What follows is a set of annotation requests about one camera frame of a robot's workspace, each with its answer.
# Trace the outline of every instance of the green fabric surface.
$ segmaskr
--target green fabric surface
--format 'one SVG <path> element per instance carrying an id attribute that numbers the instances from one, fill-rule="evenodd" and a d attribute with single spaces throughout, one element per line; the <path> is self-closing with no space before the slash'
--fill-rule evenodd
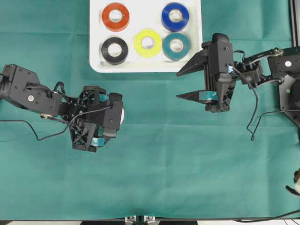
<path id="1" fill-rule="evenodd" d="M 202 19 L 205 41 L 222 32 L 247 56 L 292 45 L 287 0 L 202 0 Z M 0 219 L 245 218 L 300 207 L 285 190 L 299 165 L 297 128 L 268 116 L 251 142 L 245 85 L 230 112 L 212 114 L 176 98 L 203 89 L 203 72 L 98 74 L 88 47 L 87 0 L 0 1 L 0 67 L 30 69 L 48 87 L 62 81 L 74 96 L 84 85 L 122 93 L 126 111 L 118 137 L 95 154 L 72 150 L 69 133 L 37 142 L 24 124 L 0 124 Z M 278 109 L 277 87 L 257 92 L 259 113 Z M 5 101 L 0 118 L 28 120 L 40 136 L 63 128 Z"/>

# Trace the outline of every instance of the white tray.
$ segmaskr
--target white tray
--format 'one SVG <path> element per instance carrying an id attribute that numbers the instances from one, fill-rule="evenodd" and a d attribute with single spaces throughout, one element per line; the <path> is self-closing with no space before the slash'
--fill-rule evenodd
<path id="1" fill-rule="evenodd" d="M 130 13 L 128 27 L 120 32 L 108 30 L 101 19 L 102 10 L 113 2 L 123 4 Z M 151 59 L 142 58 L 134 48 L 135 35 L 144 29 L 154 30 L 162 39 L 170 34 L 161 23 L 161 14 L 171 2 L 181 3 L 189 11 L 189 22 L 180 33 L 189 37 L 190 52 L 180 61 L 168 59 L 163 50 Z M 101 54 L 102 43 L 111 37 L 122 38 L 129 49 L 126 61 L 116 66 L 107 63 Z M 202 42 L 201 0 L 90 0 L 90 66 L 99 73 L 178 72 L 201 50 Z"/>

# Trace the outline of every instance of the tape roll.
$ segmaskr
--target tape roll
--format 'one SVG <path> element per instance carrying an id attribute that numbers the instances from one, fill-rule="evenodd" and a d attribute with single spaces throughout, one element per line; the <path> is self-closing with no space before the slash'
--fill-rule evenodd
<path id="1" fill-rule="evenodd" d="M 121 13 L 121 19 L 119 21 L 112 21 L 110 19 L 110 13 L 114 13 L 114 10 Z M 105 27 L 115 32 L 124 30 L 129 24 L 129 18 L 130 15 L 128 9 L 117 2 L 109 4 L 102 12 L 102 21 Z"/>
<path id="2" fill-rule="evenodd" d="M 151 38 L 153 46 L 145 48 L 142 45 L 144 38 Z M 156 56 L 162 49 L 162 39 L 159 34 L 153 30 L 142 30 L 135 37 L 135 50 L 143 58 L 152 58 Z"/>
<path id="3" fill-rule="evenodd" d="M 171 15 L 177 14 L 179 19 L 176 21 L 171 20 Z M 189 13 L 187 8 L 182 4 L 173 2 L 168 4 L 162 12 L 162 23 L 163 26 L 172 32 L 181 31 L 187 25 L 189 21 Z"/>
<path id="4" fill-rule="evenodd" d="M 171 45 L 176 43 L 181 45 L 181 48 L 179 48 L 177 51 L 173 51 Z M 188 39 L 188 37 L 183 34 L 172 33 L 169 34 L 164 39 L 164 43 L 163 43 L 164 53 L 166 57 L 168 57 L 173 61 L 178 61 L 184 58 L 188 54 L 190 49 L 191 49 L 191 42 Z"/>
<path id="5" fill-rule="evenodd" d="M 121 47 L 121 53 L 117 56 L 112 56 L 109 54 L 109 46 L 112 44 L 118 44 Z M 101 53 L 103 58 L 112 65 L 119 65 L 126 60 L 128 56 L 128 46 L 124 40 L 119 37 L 111 37 L 107 39 L 101 47 Z"/>

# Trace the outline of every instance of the teal tape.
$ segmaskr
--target teal tape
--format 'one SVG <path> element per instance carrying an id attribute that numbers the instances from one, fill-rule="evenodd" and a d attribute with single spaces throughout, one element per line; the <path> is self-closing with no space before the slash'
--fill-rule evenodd
<path id="1" fill-rule="evenodd" d="M 180 52 L 174 52 L 174 51 L 172 51 L 172 49 L 170 47 L 171 42 L 175 39 L 179 39 L 183 43 L 183 49 Z M 185 35 L 183 35 L 181 33 L 169 34 L 164 39 L 164 43 L 163 43 L 164 53 L 165 53 L 166 57 L 168 57 L 169 59 L 171 59 L 173 61 L 178 61 L 178 60 L 181 60 L 182 58 L 184 58 L 188 54 L 190 49 L 191 49 L 191 42 L 189 41 L 188 37 L 186 37 Z"/>
<path id="2" fill-rule="evenodd" d="M 90 142 L 90 145 L 95 147 L 103 147 L 105 145 L 105 138 L 94 137 Z"/>
<path id="3" fill-rule="evenodd" d="M 102 95 L 100 94 L 100 102 L 105 102 L 109 99 L 108 95 Z"/>
<path id="4" fill-rule="evenodd" d="M 200 101 L 206 101 L 206 100 L 217 101 L 218 95 L 216 91 L 200 91 L 199 99 Z"/>

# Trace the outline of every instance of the black cable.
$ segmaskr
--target black cable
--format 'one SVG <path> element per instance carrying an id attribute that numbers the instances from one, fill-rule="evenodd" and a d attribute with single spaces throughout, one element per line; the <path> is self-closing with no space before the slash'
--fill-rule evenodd
<path id="1" fill-rule="evenodd" d="M 78 99 L 78 97 L 73 97 L 73 96 L 70 96 L 70 95 L 67 95 L 65 93 L 62 93 L 60 92 L 59 90 L 56 90 L 57 93 L 61 94 L 64 98 L 73 98 L 73 99 Z"/>
<path id="2" fill-rule="evenodd" d="M 254 129 L 254 132 L 253 132 L 253 140 L 255 139 L 255 133 L 256 133 L 256 130 L 257 130 L 257 128 L 258 128 L 258 126 L 259 126 L 259 124 L 260 124 L 260 122 L 261 122 L 261 120 L 262 120 L 262 117 L 264 116 L 264 115 L 267 115 L 267 114 L 272 114 L 272 113 L 288 113 L 288 112 L 300 112 L 300 109 L 290 109 L 290 110 L 277 110 L 277 111 L 270 111 L 270 112 L 264 112 L 263 114 L 261 114 L 260 116 L 259 116 L 259 120 L 258 120 L 258 122 L 257 122 L 257 124 L 256 124 L 256 126 L 255 126 L 255 129 Z"/>
<path id="3" fill-rule="evenodd" d="M 256 114 L 256 111 L 257 111 L 257 108 L 258 108 L 258 96 L 257 96 L 257 93 L 256 93 L 256 91 L 255 91 L 253 85 L 250 83 L 250 81 L 249 81 L 249 80 L 248 80 L 248 79 L 247 79 L 247 78 L 246 78 L 246 77 L 245 77 L 245 76 L 244 76 L 237 68 L 235 68 L 235 67 L 232 67 L 232 68 L 233 68 L 233 70 L 234 70 L 235 72 L 237 72 L 237 73 L 239 74 L 239 76 L 240 76 L 241 78 L 243 78 L 243 79 L 248 83 L 250 89 L 253 91 L 253 93 L 254 93 L 254 95 L 255 95 L 255 98 L 256 98 L 255 108 L 254 108 L 254 111 L 253 111 L 253 113 L 252 113 L 250 122 L 249 122 L 248 125 L 247 125 L 247 131 L 249 131 L 249 132 L 252 134 L 251 140 L 254 141 L 254 139 L 255 139 L 255 131 L 253 132 L 252 130 L 249 129 L 249 127 L 251 126 L 251 124 L 252 124 L 252 122 L 253 122 L 253 119 L 254 119 L 254 117 L 255 117 L 255 114 Z"/>
<path id="4" fill-rule="evenodd" d="M 295 214 L 295 213 L 300 213 L 300 210 L 288 212 L 288 213 L 280 215 L 280 216 L 270 217 L 270 218 L 266 218 L 266 219 L 236 220 L 236 222 L 240 222 L 240 223 L 256 223 L 256 222 L 270 221 L 270 220 L 274 220 L 274 219 L 284 218 L 286 216 L 289 216 L 289 215 L 292 215 L 292 214 Z"/>
<path id="5" fill-rule="evenodd" d="M 102 108 L 102 109 L 98 109 L 98 110 L 93 110 L 93 111 L 89 111 L 89 112 L 80 113 L 80 114 L 76 115 L 75 117 L 73 117 L 73 119 L 68 123 L 68 125 L 62 131 L 60 131 L 58 133 L 55 133 L 53 135 L 43 137 L 43 138 L 39 138 L 36 131 L 32 127 L 32 125 L 29 122 L 25 121 L 25 120 L 0 120 L 0 122 L 23 122 L 23 123 L 26 123 L 31 128 L 31 130 L 34 133 L 37 141 L 42 141 L 42 140 L 45 140 L 49 137 L 54 137 L 54 136 L 58 136 L 58 135 L 63 134 L 68 129 L 68 127 L 74 122 L 74 120 L 79 116 L 83 116 L 83 115 L 86 115 L 86 114 L 89 114 L 89 113 L 97 113 L 97 112 L 100 112 L 100 111 L 103 111 L 103 110 L 106 110 L 106 109 L 109 109 L 109 108 L 111 108 L 111 106 L 108 106 L 108 107 L 105 107 L 105 108 Z"/>
<path id="6" fill-rule="evenodd" d="M 36 131 L 33 129 L 32 125 L 29 122 L 25 121 L 25 120 L 0 120 L 0 122 L 21 122 L 21 123 L 26 123 L 31 128 L 31 130 L 34 133 L 36 139 L 38 140 L 38 135 L 37 135 Z"/>
<path id="7" fill-rule="evenodd" d="M 55 85 L 55 87 L 54 87 L 54 91 L 57 91 L 58 87 L 60 87 L 61 92 L 62 92 L 63 94 L 66 93 L 66 92 L 65 92 L 65 84 L 64 84 L 63 82 L 60 82 L 60 81 L 57 82 L 56 85 Z"/>
<path id="8" fill-rule="evenodd" d="M 246 62 L 246 63 L 244 64 L 244 66 L 250 65 L 250 64 L 255 63 L 255 62 L 257 62 L 257 61 L 260 61 L 260 60 L 262 60 L 262 59 L 264 59 L 264 58 L 268 58 L 268 57 L 271 57 L 271 56 L 279 56 L 279 55 L 281 55 L 282 53 L 283 53 L 283 50 L 280 50 L 280 49 L 278 49 L 278 52 L 277 52 L 277 53 L 275 53 L 275 52 L 270 52 L 270 53 L 267 54 L 267 55 L 263 54 L 263 52 L 262 52 L 262 53 L 260 54 L 261 57 L 258 57 L 258 58 L 256 58 L 256 59 L 253 60 L 253 61 L 248 61 L 248 62 Z"/>
<path id="9" fill-rule="evenodd" d="M 241 53 L 241 54 L 243 54 L 242 62 L 245 60 L 246 54 L 245 54 L 245 52 L 243 50 L 236 50 L 233 53 Z"/>
<path id="10" fill-rule="evenodd" d="M 292 221 L 293 221 L 295 224 L 300 225 L 300 224 L 298 224 L 295 220 L 292 219 Z"/>
<path id="11" fill-rule="evenodd" d="M 33 89 L 33 88 L 41 88 L 41 89 L 44 89 L 46 91 L 51 91 L 50 88 L 48 88 L 47 86 L 42 85 L 42 84 L 27 84 L 26 88 L 28 88 L 28 89 L 29 88 L 31 88 L 31 89 Z"/>

